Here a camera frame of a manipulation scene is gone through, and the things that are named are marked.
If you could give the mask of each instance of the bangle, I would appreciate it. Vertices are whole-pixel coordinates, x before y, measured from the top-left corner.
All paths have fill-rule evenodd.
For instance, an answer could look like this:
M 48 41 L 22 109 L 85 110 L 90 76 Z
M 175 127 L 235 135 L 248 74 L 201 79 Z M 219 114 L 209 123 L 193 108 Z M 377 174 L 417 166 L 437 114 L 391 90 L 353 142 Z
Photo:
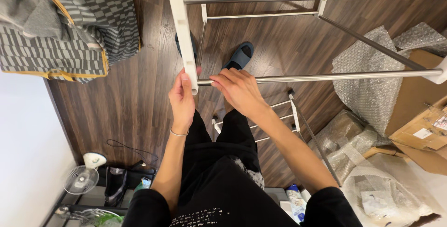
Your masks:
M 190 130 L 188 129 L 188 132 L 186 134 L 176 134 L 176 133 L 172 132 L 172 126 L 169 128 L 169 131 L 175 136 L 186 136 L 190 132 Z

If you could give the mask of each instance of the person's left hand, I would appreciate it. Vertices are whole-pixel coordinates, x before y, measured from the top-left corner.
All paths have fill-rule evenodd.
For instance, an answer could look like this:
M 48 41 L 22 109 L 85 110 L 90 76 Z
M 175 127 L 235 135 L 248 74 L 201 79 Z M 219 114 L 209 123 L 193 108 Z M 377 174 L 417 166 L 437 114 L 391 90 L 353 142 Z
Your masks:
M 200 75 L 202 68 L 197 67 L 197 75 Z M 182 68 L 175 78 L 174 86 L 169 92 L 174 123 L 172 131 L 176 134 L 187 134 L 193 123 L 195 103 L 192 94 L 191 80 Z

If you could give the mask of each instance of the dark wood laminate floor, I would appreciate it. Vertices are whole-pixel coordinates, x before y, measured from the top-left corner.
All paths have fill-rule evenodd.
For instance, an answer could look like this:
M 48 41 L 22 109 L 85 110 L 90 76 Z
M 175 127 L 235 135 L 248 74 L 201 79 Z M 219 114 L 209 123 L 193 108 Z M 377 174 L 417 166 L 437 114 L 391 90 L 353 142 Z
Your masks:
M 163 156 L 172 113 L 167 93 L 182 60 L 174 42 L 175 28 L 169 0 L 134 0 L 142 38 L 141 52 L 111 67 L 105 78 L 88 84 L 50 81 L 51 91 L 77 161 L 93 151 L 109 161 L 130 165 L 137 154 L 105 145 L 106 139 Z M 208 5 L 208 15 L 265 13 L 281 10 L 314 10 L 314 1 L 221 3 Z M 329 0 L 325 16 L 361 34 L 385 25 L 393 38 L 408 28 L 426 22 L 441 31 L 447 26 L 447 0 Z M 199 5 L 188 6 L 191 30 L 201 40 Z M 330 73 L 332 59 L 355 39 L 313 16 L 210 20 L 204 36 L 200 78 L 221 69 L 238 45 L 253 43 L 255 52 L 246 70 L 255 76 L 308 75 Z M 269 104 L 287 100 L 293 87 L 296 99 L 316 133 L 345 108 L 331 81 L 262 84 Z M 222 95 L 213 87 L 201 87 L 198 110 L 211 133 L 211 117 L 224 116 Z M 290 106 L 275 109 L 279 115 Z M 288 125 L 293 119 L 284 120 Z M 303 125 L 305 139 L 310 139 Z M 256 139 L 265 137 L 253 130 Z M 297 182 L 271 140 L 258 144 L 265 185 L 285 187 Z M 160 161 L 153 165 L 158 167 Z

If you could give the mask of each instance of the slipper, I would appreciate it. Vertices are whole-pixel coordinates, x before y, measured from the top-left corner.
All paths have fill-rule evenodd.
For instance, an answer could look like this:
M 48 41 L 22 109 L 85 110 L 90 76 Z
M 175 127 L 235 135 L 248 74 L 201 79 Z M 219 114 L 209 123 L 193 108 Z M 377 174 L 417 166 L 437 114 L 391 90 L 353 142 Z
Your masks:
M 247 56 L 242 51 L 242 47 L 244 47 L 244 46 L 248 46 L 250 48 L 250 51 L 251 51 L 251 55 L 250 56 Z M 254 52 L 254 49 L 253 49 L 253 44 L 252 43 L 250 43 L 250 42 L 242 43 L 237 48 L 236 52 L 233 53 L 233 56 L 231 56 L 230 61 L 228 61 L 226 64 L 224 64 L 222 66 L 222 69 L 226 68 L 231 62 L 237 63 L 243 69 L 248 64 L 248 62 L 250 61 L 251 57 L 253 56 L 253 52 Z
M 197 59 L 197 48 L 195 47 L 193 33 L 191 31 L 190 31 L 190 33 L 191 33 L 191 42 L 193 43 L 194 60 L 196 60 Z M 177 45 L 178 53 L 180 53 L 180 56 L 182 56 L 182 52 L 180 51 L 180 44 L 178 43 L 177 33 L 175 34 L 175 43 Z

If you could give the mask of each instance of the power cord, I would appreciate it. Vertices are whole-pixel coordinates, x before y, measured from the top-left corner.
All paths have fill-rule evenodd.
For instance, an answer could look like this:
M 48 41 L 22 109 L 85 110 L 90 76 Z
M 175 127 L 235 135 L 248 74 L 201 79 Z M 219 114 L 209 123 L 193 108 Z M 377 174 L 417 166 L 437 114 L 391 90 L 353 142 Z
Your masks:
M 120 146 L 119 146 L 119 145 L 116 145 L 116 144 L 114 144 L 114 143 L 113 143 L 113 144 L 110 144 L 109 141 L 111 141 L 111 142 L 116 142 L 116 143 L 120 144 Z M 148 151 L 144 151 L 144 150 L 141 150 L 141 149 L 136 149 L 136 148 L 132 148 L 132 147 L 126 146 L 125 144 L 122 144 L 122 143 L 119 142 L 119 141 L 115 141 L 115 140 L 112 140 L 112 139 L 108 139 L 107 141 L 105 141 L 105 143 L 106 143 L 107 145 L 111 146 L 111 147 L 124 147 L 124 148 L 127 148 L 127 149 L 131 150 L 132 152 L 137 153 L 138 155 L 141 156 L 141 158 L 142 158 L 143 161 L 144 161 L 144 164 L 145 164 L 145 165 L 143 165 L 143 166 L 149 166 L 149 165 L 151 165 L 153 162 L 158 161 L 158 156 L 154 155 L 153 153 L 150 153 L 150 152 L 148 152 Z M 146 161 L 146 158 L 145 158 L 142 154 L 140 154 L 138 151 L 141 151 L 141 152 L 150 154 L 150 155 L 154 156 L 154 157 L 156 158 L 156 160 L 155 160 L 155 161 L 152 161 L 152 162 L 150 162 L 150 163 L 148 163 L 148 162 Z

